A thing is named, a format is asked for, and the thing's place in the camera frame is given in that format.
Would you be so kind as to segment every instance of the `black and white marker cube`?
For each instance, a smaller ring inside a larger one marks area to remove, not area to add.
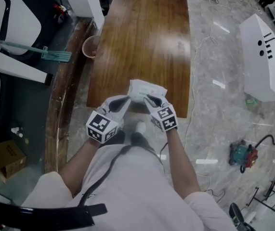
[[[105,143],[116,134],[118,126],[118,122],[93,111],[86,123],[87,135],[100,143]]]
[[[178,126],[177,115],[172,104],[150,114],[153,123],[163,132]]]

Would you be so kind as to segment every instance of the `white paper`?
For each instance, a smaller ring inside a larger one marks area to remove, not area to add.
[[[140,80],[130,80],[130,87],[128,96],[131,97],[133,102],[144,103],[144,97],[148,94],[155,94],[165,97],[167,90],[164,87]]]

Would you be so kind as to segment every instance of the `white glove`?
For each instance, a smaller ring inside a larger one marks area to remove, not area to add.
[[[144,102],[150,112],[151,121],[166,132],[178,126],[178,119],[174,107],[163,96],[147,95]]]
[[[87,135],[100,143],[108,141],[123,126],[123,117],[130,103],[131,99],[126,95],[106,99],[90,115],[86,123]]]

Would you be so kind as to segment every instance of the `black strap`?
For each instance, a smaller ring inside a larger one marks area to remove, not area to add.
[[[107,208],[105,204],[89,205],[88,210],[92,217],[107,213]]]
[[[131,145],[126,145],[124,146],[121,151],[113,158],[113,160],[110,162],[110,165],[106,171],[106,173],[99,178],[90,188],[88,188],[88,190],[83,194],[82,198],[79,201],[79,205],[78,206],[84,206],[86,200],[89,198],[89,196],[103,183],[103,181],[109,176],[110,172],[112,171],[112,168],[116,162],[116,160],[120,157],[120,155],[122,154],[126,154],[130,149],[132,148]],[[144,148],[146,151],[154,154],[160,161],[160,163],[162,164],[160,158],[157,156],[157,154],[155,152],[153,152],[150,149]]]

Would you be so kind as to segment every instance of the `white cable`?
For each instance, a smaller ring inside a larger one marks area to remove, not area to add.
[[[187,127],[186,134],[185,134],[184,149],[186,148],[186,138],[187,138],[187,135],[188,135],[188,133],[189,133],[189,129],[190,129],[191,124],[192,124],[193,112],[194,112],[194,108],[195,108],[195,93],[194,93],[194,80],[195,80],[195,69],[196,69],[196,66],[195,66],[195,59],[196,59],[196,57],[197,57],[198,50],[200,49],[201,45],[203,44],[203,42],[204,42],[205,40],[207,40],[207,39],[209,39],[209,38],[212,40],[212,42],[213,42],[216,46],[219,46],[218,41],[217,41],[215,38],[213,38],[213,37],[211,36],[211,27],[210,27],[210,35],[209,35],[208,37],[204,38],[204,39],[201,41],[200,45],[199,45],[198,48],[196,49],[195,57],[194,57],[194,59],[193,59],[192,94],[193,94],[193,101],[194,101],[194,104],[193,104],[193,109],[192,109],[192,113],[191,113],[191,120],[190,120],[189,126]]]
[[[200,175],[200,174],[197,174],[198,176],[202,176],[202,177],[207,177],[209,178],[209,187],[207,188],[207,190],[205,190],[205,192],[207,192],[211,186],[211,177],[210,176],[207,176],[207,175]]]

